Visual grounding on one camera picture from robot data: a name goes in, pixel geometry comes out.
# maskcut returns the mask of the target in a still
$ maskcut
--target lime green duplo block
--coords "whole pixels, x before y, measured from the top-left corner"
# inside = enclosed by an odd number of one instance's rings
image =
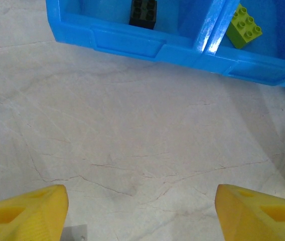
[[[239,4],[226,34],[235,48],[241,49],[262,35],[262,29],[256,25],[254,18],[247,13],[247,9]]]

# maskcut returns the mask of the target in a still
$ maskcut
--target marble surface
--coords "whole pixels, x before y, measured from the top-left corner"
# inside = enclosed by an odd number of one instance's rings
[[[285,198],[285,89],[56,43],[0,0],[0,200],[51,184],[62,240],[223,240],[220,183]]]

